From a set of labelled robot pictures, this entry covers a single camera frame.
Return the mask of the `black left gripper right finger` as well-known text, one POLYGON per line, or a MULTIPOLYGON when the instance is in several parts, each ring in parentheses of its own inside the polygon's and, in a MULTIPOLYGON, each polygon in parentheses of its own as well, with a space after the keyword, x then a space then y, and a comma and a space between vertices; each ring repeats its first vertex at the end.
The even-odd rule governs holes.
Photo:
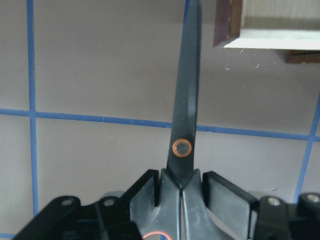
POLYGON ((202 176, 207 208, 243 240, 318 240, 320 195, 302 193, 298 202, 267 195, 257 199, 210 171, 202 176))

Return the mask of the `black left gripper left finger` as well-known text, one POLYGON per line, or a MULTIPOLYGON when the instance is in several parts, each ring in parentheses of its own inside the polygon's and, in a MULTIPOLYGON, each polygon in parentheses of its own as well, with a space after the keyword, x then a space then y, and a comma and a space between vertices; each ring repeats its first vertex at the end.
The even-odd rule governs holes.
POLYGON ((19 233, 16 240, 145 240, 148 236, 133 219, 134 197, 147 191, 146 200, 155 206, 159 172, 147 170, 120 196, 109 195, 82 205, 76 196, 65 195, 48 203, 19 233))

